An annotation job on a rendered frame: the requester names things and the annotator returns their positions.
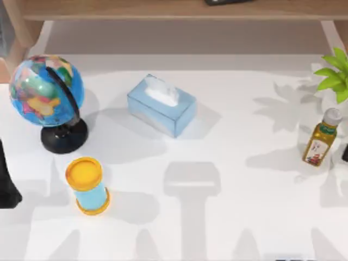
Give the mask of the light blue tissue box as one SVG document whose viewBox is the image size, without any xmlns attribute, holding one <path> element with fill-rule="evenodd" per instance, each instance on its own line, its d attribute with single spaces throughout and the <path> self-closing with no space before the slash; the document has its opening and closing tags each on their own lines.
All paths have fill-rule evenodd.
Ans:
<svg viewBox="0 0 348 261">
<path fill-rule="evenodd" d="M 148 74 L 127 94 L 131 114 L 157 130 L 176 138 L 196 115 L 196 98 Z"/>
</svg>

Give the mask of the yellow and blue canister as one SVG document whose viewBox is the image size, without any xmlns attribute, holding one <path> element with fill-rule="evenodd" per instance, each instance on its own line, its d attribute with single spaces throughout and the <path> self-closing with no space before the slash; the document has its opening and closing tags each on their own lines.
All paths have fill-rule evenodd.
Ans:
<svg viewBox="0 0 348 261">
<path fill-rule="evenodd" d="M 98 160 L 92 157 L 73 160 L 66 168 L 65 177 L 84 214 L 98 215 L 108 208 L 110 193 L 103 183 L 103 169 Z"/>
</svg>

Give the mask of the wooden shelf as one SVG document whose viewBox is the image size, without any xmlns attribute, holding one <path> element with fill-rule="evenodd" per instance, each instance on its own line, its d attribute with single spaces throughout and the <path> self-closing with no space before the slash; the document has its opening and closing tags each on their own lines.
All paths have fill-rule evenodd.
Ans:
<svg viewBox="0 0 348 261">
<path fill-rule="evenodd" d="M 247 0 L 217 7 L 210 0 L 0 0 L 15 38 L 0 56 L 0 83 L 33 47 L 43 23 L 53 20 L 332 20 L 348 51 L 348 0 Z"/>
</svg>

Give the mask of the blue globe on black stand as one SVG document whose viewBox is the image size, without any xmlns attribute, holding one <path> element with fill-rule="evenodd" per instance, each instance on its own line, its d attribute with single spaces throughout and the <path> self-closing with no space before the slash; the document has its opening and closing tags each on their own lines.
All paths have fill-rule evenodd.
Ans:
<svg viewBox="0 0 348 261">
<path fill-rule="evenodd" d="M 85 90 L 78 69 L 57 55 L 34 55 L 16 68 L 10 100 L 27 121 L 41 126 L 43 147 L 67 154 L 84 145 L 88 126 L 81 118 Z"/>
</svg>

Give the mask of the black object on shelf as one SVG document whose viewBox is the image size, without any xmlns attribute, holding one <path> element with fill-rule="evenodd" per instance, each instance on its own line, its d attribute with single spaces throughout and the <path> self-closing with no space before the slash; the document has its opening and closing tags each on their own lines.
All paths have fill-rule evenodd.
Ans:
<svg viewBox="0 0 348 261">
<path fill-rule="evenodd" d="M 253 0 L 204 0 L 204 2 L 211 7 L 218 6 L 218 5 L 246 3 L 250 1 L 253 1 Z"/>
</svg>

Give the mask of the yellow bottle with grey cap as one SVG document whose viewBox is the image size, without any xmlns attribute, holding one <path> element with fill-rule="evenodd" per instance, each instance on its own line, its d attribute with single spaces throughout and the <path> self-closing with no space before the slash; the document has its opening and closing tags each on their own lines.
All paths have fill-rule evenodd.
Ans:
<svg viewBox="0 0 348 261">
<path fill-rule="evenodd" d="M 329 108 L 325 111 L 322 121 L 316 125 L 302 160 L 312 166 L 320 166 L 334 140 L 337 137 L 337 128 L 343 117 L 339 109 Z"/>
</svg>

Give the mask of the green plant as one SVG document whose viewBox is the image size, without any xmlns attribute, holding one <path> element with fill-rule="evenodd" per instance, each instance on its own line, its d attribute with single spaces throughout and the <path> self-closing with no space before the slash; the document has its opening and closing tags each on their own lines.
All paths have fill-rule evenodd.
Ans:
<svg viewBox="0 0 348 261">
<path fill-rule="evenodd" d="M 317 91 L 332 90 L 335 101 L 341 104 L 348 100 L 348 55 L 339 47 L 333 47 L 333 55 L 321 57 L 331 67 L 323 67 L 314 72 L 324 77 L 318 84 Z"/>
</svg>

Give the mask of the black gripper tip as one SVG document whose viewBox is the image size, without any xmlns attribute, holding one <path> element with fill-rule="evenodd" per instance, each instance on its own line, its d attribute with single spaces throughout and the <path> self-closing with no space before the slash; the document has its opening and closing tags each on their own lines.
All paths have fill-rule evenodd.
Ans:
<svg viewBox="0 0 348 261">
<path fill-rule="evenodd" d="M 3 144 L 0 139 L 0 209 L 13 209 L 21 201 L 22 195 L 10 177 Z"/>
</svg>

